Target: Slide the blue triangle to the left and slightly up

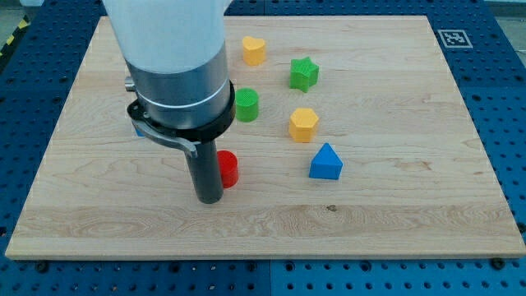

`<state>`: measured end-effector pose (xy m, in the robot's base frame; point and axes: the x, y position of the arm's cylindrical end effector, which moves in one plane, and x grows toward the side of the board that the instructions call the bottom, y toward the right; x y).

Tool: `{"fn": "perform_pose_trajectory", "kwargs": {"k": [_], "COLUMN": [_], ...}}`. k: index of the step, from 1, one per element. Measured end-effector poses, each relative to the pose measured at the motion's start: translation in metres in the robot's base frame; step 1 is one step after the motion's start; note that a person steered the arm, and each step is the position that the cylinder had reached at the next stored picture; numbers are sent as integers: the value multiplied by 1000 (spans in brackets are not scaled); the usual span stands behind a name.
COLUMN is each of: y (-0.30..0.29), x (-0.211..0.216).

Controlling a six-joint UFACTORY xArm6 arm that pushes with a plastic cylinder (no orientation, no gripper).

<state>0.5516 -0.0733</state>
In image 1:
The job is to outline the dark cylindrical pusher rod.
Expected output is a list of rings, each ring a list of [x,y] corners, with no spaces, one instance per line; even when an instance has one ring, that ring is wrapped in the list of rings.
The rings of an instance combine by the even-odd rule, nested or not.
[[[224,193],[214,141],[195,144],[195,153],[186,153],[187,165],[198,200],[205,204],[219,201]]]

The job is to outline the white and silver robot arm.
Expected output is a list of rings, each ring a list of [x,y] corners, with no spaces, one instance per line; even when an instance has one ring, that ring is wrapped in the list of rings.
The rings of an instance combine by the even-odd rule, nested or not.
[[[235,118],[225,1],[104,0],[136,94],[127,112],[150,140],[184,152],[198,200],[224,192],[215,140]]]

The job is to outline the black clamp ring with lever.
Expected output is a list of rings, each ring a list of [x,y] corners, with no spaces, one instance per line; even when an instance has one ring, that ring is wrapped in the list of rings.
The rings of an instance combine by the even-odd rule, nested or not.
[[[169,148],[182,150],[190,158],[197,158],[197,147],[214,141],[225,133],[235,119],[235,89],[229,83],[228,103],[222,113],[211,122],[191,129],[177,129],[161,125],[145,111],[139,100],[127,107],[134,128],[153,142]]]

